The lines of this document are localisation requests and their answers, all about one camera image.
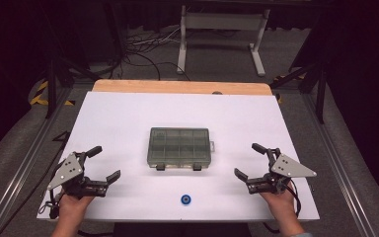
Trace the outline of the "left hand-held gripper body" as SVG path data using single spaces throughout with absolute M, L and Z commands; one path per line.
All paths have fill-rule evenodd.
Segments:
M 107 182 L 92 181 L 85 176 L 84 164 L 88 152 L 69 154 L 56 170 L 55 175 L 47 185 L 49 191 L 61 187 L 69 196 L 104 197 L 108 189 Z

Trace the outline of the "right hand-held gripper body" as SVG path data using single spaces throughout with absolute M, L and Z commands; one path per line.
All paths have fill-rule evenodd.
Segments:
M 268 155 L 268 172 L 262 178 L 248 179 L 250 194 L 283 193 L 292 178 L 316 177 L 317 173 L 285 154 Z

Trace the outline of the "clear grey plastic compartment box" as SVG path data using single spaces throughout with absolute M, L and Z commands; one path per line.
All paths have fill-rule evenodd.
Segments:
M 147 164 L 157 171 L 166 168 L 206 169 L 211 164 L 212 142 L 207 128 L 152 127 Z

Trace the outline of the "person's left hand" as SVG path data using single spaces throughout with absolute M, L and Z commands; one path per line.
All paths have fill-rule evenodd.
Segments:
M 79 226 L 93 200 L 94 197 L 76 198 L 64 195 L 59 204 L 59 221 L 69 226 Z

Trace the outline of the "person's right hand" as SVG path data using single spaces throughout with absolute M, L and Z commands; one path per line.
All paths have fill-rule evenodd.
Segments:
M 294 196 L 290 192 L 279 195 L 260 193 L 260 196 L 266 201 L 271 214 L 278 222 L 285 223 L 297 218 L 294 210 Z

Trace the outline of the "black metal stand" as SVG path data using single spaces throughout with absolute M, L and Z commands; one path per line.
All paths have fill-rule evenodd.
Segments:
M 59 81 L 63 88 L 71 88 L 74 84 L 73 73 L 71 69 L 77 71 L 85 78 L 89 78 L 93 81 L 100 79 L 96 73 L 91 72 L 79 64 L 63 57 L 53 57 L 47 64 L 46 80 L 47 80 L 47 114 L 46 118 L 50 119 L 55 113 L 58 106 L 57 93 L 56 93 L 56 81 Z
M 327 83 L 327 72 L 324 63 L 313 63 L 301 67 L 280 79 L 272 81 L 269 86 L 271 89 L 276 89 L 299 76 L 304 76 L 303 81 L 298 86 L 298 90 L 302 94 L 310 94 L 312 89 L 317 87 L 315 114 L 318 121 L 324 123 L 323 110 Z

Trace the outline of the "aluminium rail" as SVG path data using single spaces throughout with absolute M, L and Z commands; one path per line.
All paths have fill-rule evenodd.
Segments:
M 309 116 L 312 118 L 313 125 L 316 127 L 317 132 L 324 143 L 325 150 L 329 156 L 329 164 L 336 177 L 337 183 L 340 186 L 343 198 L 345 199 L 358 231 L 362 237 L 376 237 L 373 226 L 370 223 L 361 201 L 357 196 L 357 192 L 352 186 L 349 176 L 341 163 L 340 156 L 333 144 L 333 141 L 325 126 L 320 123 L 318 117 L 316 116 L 313 98 L 310 95 L 305 94 L 302 95 L 302 99 Z
M 70 92 L 71 88 L 62 88 L 56 93 L 56 107 L 49 118 L 45 117 L 47 107 L 33 106 L 0 142 L 0 228 Z

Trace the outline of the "white metal stand frame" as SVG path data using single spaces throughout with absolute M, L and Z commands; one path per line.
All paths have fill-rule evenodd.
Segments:
M 186 72 L 187 58 L 187 30 L 232 30 L 232 31 L 256 31 L 257 39 L 249 44 L 249 50 L 254 61 L 257 74 L 265 76 L 259 48 L 265 33 L 270 9 L 265 9 L 259 14 L 225 14 L 225 13 L 194 13 L 190 12 L 186 5 L 181 9 L 181 40 L 178 56 L 177 73 Z

